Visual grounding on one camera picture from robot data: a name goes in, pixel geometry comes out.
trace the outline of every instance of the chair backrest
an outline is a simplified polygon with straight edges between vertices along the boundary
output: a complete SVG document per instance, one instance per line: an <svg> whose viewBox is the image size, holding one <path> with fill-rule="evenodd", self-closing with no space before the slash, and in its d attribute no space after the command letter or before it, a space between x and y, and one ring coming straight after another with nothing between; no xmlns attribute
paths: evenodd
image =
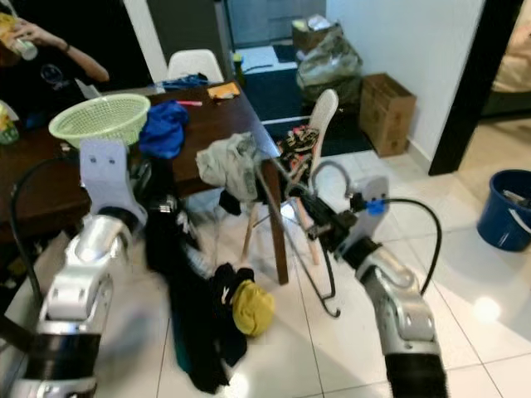
<svg viewBox="0 0 531 398"><path fill-rule="evenodd" d="M335 90L328 89L317 99L312 115L309 118L309 126L312 129L317 129L319 131L319 138L314 147L311 172L313 172L319 164L321 151L323 150L324 135L329 127L330 120L332 120L336 110L338 110L338 105L338 94Z"/></svg>
<svg viewBox="0 0 531 398"><path fill-rule="evenodd" d="M169 60L168 79L179 79L187 75L203 73L209 81L224 81L216 56L210 50L177 51Z"/></svg>

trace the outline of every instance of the cardboard box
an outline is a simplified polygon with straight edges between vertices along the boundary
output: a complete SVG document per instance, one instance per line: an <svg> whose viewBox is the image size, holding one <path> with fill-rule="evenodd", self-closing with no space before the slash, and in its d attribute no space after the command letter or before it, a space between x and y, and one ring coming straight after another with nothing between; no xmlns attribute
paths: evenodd
<svg viewBox="0 0 531 398"><path fill-rule="evenodd" d="M293 21L291 25L291 31L293 36L293 47L295 50L301 50L305 55L312 51L326 35L333 29L341 29L339 24L335 24L326 29L320 29L318 31L312 31L308 27L306 20Z"/></svg>
<svg viewBox="0 0 531 398"><path fill-rule="evenodd" d="M380 156L403 153L417 98L387 74L363 79L359 128Z"/></svg>

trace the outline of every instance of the black clothing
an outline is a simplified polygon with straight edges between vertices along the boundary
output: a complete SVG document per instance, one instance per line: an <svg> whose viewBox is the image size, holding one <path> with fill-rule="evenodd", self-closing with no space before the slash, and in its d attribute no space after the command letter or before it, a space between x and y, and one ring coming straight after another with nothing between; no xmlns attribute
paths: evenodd
<svg viewBox="0 0 531 398"><path fill-rule="evenodd" d="M152 178L143 199L178 197L171 164L154 159L151 164ZM177 338L186 347L190 379L200 391L214 394L219 386L228 386L228 379L216 348L216 322L208 282L193 271L182 245L186 233L176 223L181 210L148 211L146 260L148 267L160 273L168 284L172 318L178 317Z"/></svg>
<svg viewBox="0 0 531 398"><path fill-rule="evenodd" d="M244 280L255 281L252 269L235 272L230 264L221 265L210 279L220 355L227 365L235 366L247 352L246 336L240 332L232 317L231 299Z"/></svg>
<svg viewBox="0 0 531 398"><path fill-rule="evenodd" d="M75 78L86 85L92 81L85 71L55 47L38 47L37 57L21 59L14 66L0 67L0 100L18 117L45 113L47 118L85 100Z"/></svg>
<svg viewBox="0 0 531 398"><path fill-rule="evenodd" d="M241 214L240 202L226 189L219 196L219 206L233 216L239 216Z"/></svg>

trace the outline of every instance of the green plastic basket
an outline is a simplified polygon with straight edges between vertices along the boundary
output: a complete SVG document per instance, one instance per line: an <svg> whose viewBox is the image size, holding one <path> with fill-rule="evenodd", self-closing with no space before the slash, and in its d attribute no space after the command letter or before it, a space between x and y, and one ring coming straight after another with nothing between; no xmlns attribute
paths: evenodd
<svg viewBox="0 0 531 398"><path fill-rule="evenodd" d="M150 106L143 95L106 95L64 110L50 122L49 129L51 135L76 148L87 138L121 140L131 145L139 140Z"/></svg>

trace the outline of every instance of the yellow cloth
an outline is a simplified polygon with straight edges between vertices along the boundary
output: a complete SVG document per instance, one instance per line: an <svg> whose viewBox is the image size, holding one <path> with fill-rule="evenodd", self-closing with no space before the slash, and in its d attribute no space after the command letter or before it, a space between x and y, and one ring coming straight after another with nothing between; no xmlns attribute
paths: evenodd
<svg viewBox="0 0 531 398"><path fill-rule="evenodd" d="M232 296L232 317L247 336L260 336L273 321L275 299L250 280L241 282Z"/></svg>

